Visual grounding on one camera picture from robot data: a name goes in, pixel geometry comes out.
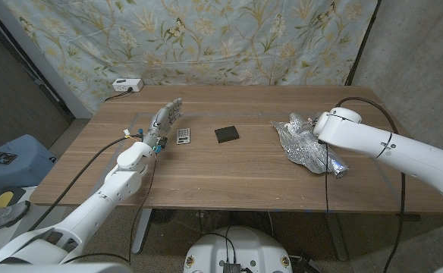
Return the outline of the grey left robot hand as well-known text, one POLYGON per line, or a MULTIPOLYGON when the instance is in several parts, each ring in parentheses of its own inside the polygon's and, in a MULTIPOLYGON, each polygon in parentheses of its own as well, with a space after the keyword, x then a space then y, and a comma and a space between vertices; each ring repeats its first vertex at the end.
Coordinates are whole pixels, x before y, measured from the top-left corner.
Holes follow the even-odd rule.
POLYGON ((179 119, 181 112, 182 98, 174 99, 153 115, 149 129, 143 135, 143 143, 153 148, 158 140, 166 137, 174 122, 179 119))

